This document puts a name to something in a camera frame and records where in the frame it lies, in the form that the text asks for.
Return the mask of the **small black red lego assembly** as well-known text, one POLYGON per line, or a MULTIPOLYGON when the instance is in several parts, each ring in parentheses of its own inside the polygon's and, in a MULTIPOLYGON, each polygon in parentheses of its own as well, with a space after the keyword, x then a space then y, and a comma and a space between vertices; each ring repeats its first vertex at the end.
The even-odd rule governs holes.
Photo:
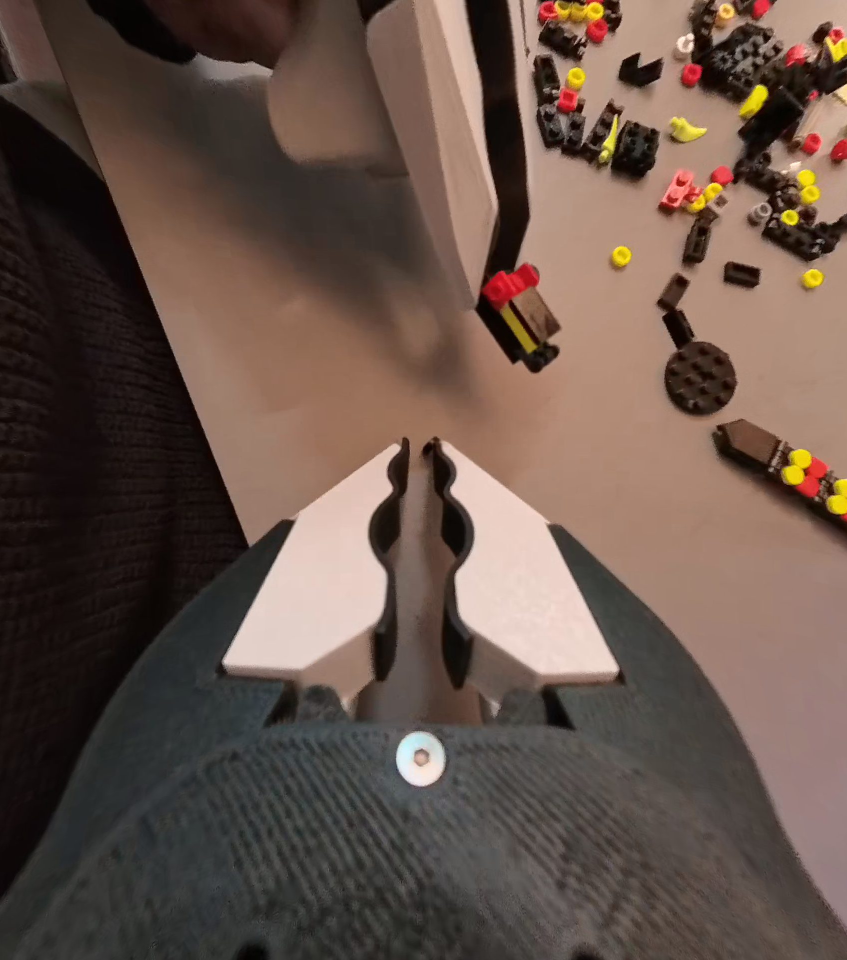
POLYGON ((561 324, 543 298, 540 273, 524 262, 485 277, 475 311, 513 365, 538 374, 559 356, 561 324))

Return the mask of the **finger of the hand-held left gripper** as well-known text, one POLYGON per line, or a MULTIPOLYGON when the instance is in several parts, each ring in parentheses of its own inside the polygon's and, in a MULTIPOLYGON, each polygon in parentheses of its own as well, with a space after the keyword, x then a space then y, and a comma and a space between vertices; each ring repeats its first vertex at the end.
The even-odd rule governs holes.
POLYGON ((506 1, 467 1, 482 90, 489 169, 498 201, 486 276, 513 271, 530 219, 526 138, 519 102, 518 45, 506 1))
POLYGON ((366 39, 449 291, 460 309, 472 309, 497 235, 500 201, 466 3, 387 2, 367 21, 366 39))

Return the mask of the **person's left hand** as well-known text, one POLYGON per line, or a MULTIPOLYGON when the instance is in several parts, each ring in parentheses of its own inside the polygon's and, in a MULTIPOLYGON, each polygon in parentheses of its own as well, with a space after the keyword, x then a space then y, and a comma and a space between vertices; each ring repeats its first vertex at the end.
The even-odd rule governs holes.
POLYGON ((299 19, 298 1, 179 2, 174 31, 218 62, 272 68, 299 19))

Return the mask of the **pile of loose lego pieces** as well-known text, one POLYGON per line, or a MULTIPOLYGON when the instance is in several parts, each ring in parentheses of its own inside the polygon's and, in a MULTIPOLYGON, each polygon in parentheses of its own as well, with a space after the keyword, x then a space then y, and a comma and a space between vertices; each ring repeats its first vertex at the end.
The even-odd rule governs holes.
MULTIPOLYGON (((847 32, 826 21, 800 42, 784 42, 764 18, 773 2, 694 2, 675 57, 683 90, 702 90, 734 106, 740 128, 732 164, 696 176, 687 165, 659 184, 657 208, 689 217, 681 271, 655 302, 674 349, 729 366, 725 353, 701 342, 681 302, 688 270, 703 264, 713 235, 740 191, 753 192, 746 219, 763 241, 801 262, 801 288, 825 282, 820 262, 847 239, 847 32)), ((582 58, 620 26, 620 2, 547 2, 539 5, 539 55, 534 61, 536 120, 546 150, 559 150, 611 182, 637 186, 654 170, 660 151, 685 147, 706 125, 673 116, 665 129, 627 115, 609 98, 588 125, 582 58)))

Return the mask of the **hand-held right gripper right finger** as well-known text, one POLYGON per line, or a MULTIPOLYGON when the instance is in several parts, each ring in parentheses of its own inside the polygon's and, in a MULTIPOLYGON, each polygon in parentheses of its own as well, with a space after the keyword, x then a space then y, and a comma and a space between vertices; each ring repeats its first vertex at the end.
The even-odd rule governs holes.
POLYGON ((452 556, 441 655, 456 690, 615 682, 621 668, 550 522, 449 441, 429 458, 452 556))

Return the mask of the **long lego snake model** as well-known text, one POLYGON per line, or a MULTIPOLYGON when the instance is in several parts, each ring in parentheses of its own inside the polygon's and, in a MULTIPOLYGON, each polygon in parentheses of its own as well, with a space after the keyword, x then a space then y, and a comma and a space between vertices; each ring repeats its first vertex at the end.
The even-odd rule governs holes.
POLYGON ((847 476, 811 450, 738 418, 712 432, 716 452, 847 536, 847 476))

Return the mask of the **black round lego plate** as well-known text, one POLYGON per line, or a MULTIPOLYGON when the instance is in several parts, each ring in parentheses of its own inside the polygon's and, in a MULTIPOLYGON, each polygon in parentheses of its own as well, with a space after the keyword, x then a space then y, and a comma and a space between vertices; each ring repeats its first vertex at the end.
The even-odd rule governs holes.
POLYGON ((702 341, 688 342, 671 354, 663 382, 670 402, 678 410, 699 417, 722 411, 739 383, 729 354, 702 341))

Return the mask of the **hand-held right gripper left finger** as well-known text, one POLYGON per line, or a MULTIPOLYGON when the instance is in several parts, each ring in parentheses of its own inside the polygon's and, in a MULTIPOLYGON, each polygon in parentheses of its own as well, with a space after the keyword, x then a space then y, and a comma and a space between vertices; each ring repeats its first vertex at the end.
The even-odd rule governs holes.
POLYGON ((387 446, 303 508, 223 656, 230 676, 372 683, 397 650, 389 552, 401 534, 410 446, 387 446))

